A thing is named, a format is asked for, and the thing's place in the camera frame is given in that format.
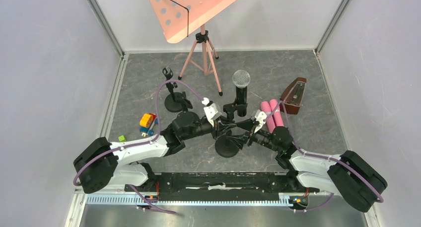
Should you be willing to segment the black microphone silver grille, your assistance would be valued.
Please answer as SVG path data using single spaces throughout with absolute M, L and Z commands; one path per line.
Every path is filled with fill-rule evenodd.
M 247 86 L 251 81 L 251 77 L 246 70 L 237 70 L 233 74 L 232 81 L 236 87 L 235 103 L 237 115 L 244 117 L 247 114 Z

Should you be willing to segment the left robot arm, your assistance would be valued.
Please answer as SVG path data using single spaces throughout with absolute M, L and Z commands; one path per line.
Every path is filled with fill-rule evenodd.
M 96 138 L 74 161 L 75 186 L 91 194 L 109 185 L 139 186 L 152 190 L 156 178 L 146 165 L 136 161 L 165 157 L 178 153 L 185 147 L 185 140 L 211 134 L 219 138 L 230 130 L 234 116 L 208 111 L 199 118 L 191 111 L 181 112 L 166 129 L 148 138 L 129 142 L 109 142 L 106 137 Z

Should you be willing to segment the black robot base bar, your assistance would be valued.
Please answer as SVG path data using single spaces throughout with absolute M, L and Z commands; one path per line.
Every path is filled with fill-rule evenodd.
M 161 201 L 276 201 L 280 193 L 318 193 L 288 172 L 162 172 L 137 187 Z

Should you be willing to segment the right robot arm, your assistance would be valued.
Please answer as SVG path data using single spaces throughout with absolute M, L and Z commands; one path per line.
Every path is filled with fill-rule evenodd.
M 245 130 L 241 135 L 224 135 L 226 143 L 235 150 L 253 143 L 276 153 L 278 165 L 292 172 L 287 186 L 292 191 L 315 188 L 340 195 L 351 207 L 366 213 L 374 203 L 384 202 L 382 193 L 388 183 L 372 166 L 353 151 L 326 155 L 306 151 L 298 146 L 289 128 L 275 127 L 270 133 L 259 130 L 258 122 L 247 120 L 237 124 Z

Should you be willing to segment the black microphone stand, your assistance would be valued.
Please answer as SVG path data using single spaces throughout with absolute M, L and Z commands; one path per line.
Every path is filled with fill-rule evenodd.
M 237 106 L 235 101 L 233 103 L 229 103 L 223 106 L 223 111 L 226 113 L 226 118 L 229 121 L 234 121 L 234 112 L 237 112 Z M 216 139 L 215 141 L 215 150 L 216 152 L 225 158 L 234 157 L 240 149 L 238 149 L 234 144 L 227 140 L 227 136 L 233 136 L 232 130 Z
M 166 80 L 171 80 L 173 78 L 173 72 L 170 68 L 164 67 L 162 69 L 162 73 L 164 74 Z M 177 88 L 178 85 L 176 82 L 169 82 L 166 83 L 166 87 L 169 91 L 169 94 L 164 100 L 165 108 L 172 113 L 180 112 L 182 110 L 182 104 L 176 101 L 176 98 L 179 98 L 182 93 L 174 92 L 174 88 Z
M 191 101 L 187 99 L 187 95 L 185 91 L 181 93 L 179 103 L 181 104 L 182 111 L 188 111 L 189 109 L 193 108 Z

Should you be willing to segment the pink microphone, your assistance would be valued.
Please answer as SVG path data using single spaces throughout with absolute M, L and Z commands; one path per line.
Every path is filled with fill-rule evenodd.
M 267 115 L 266 124 L 269 133 L 272 133 L 276 127 L 276 124 L 274 122 L 273 116 L 269 117 L 269 115 L 272 113 L 272 109 L 268 101 L 261 102 L 261 110 L 264 111 Z
M 278 101 L 276 99 L 272 99 L 269 101 L 271 111 L 273 112 L 272 118 L 276 126 L 284 126 L 284 122 L 281 116 L 280 107 L 278 106 Z

